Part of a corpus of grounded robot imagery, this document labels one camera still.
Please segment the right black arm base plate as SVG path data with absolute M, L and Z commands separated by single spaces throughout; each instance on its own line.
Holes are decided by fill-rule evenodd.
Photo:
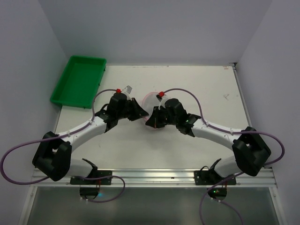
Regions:
M 207 166 L 204 166 L 200 170 L 194 171 L 194 180 L 196 185 L 236 185 L 236 179 L 231 178 L 230 180 L 225 180 L 225 178 L 222 178 L 220 175 L 218 175 L 213 167 L 208 168 Z

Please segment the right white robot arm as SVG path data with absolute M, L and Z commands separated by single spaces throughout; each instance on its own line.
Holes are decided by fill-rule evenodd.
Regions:
M 154 129 L 174 125 L 184 135 L 204 138 L 232 150 L 233 156 L 217 159 L 200 174 L 214 184 L 235 173 L 256 176 L 271 155 L 265 141 L 252 127 L 230 133 L 215 130 L 204 124 L 199 115 L 187 113 L 175 98 L 167 100 L 164 106 L 155 106 L 145 124 Z

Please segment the white mesh laundry bag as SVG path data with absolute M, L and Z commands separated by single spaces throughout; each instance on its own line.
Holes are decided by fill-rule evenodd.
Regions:
M 146 127 L 147 129 L 150 129 L 150 130 L 157 130 L 157 128 L 146 126 L 146 122 L 152 115 L 154 107 L 159 106 L 159 104 L 160 104 L 160 101 L 157 98 L 157 95 L 158 95 L 158 92 L 148 93 L 142 100 L 142 104 L 141 104 L 142 109 L 145 110 L 149 114 L 148 116 L 143 117 L 141 119 L 141 123 L 143 124 L 144 127 Z

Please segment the aluminium mounting rail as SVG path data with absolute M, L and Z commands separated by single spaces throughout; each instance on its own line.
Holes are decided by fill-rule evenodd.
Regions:
M 194 169 L 110 169 L 113 176 L 121 177 L 127 188 L 209 188 L 196 185 Z M 271 169 L 262 169 L 257 176 L 242 174 L 236 185 L 228 188 L 274 188 L 277 186 Z

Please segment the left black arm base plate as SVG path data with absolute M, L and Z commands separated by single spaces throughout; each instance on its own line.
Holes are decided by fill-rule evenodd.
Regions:
M 72 177 L 71 185 L 111 185 L 113 172 L 111 170 L 97 170 L 87 178 Z

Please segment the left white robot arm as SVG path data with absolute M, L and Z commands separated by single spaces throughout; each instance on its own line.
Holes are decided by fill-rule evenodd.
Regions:
M 114 128 L 121 119 L 135 121 L 148 115 L 135 98 L 129 98 L 124 93 L 114 93 L 110 102 L 86 123 L 60 134 L 46 133 L 32 163 L 53 181 L 59 181 L 65 176 L 94 180 L 97 166 L 84 158 L 72 159 L 72 153 L 90 139 Z

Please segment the green plastic tray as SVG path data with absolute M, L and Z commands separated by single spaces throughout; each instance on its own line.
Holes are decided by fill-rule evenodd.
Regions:
M 50 101 L 56 105 L 90 109 L 105 68 L 104 58 L 71 56 Z

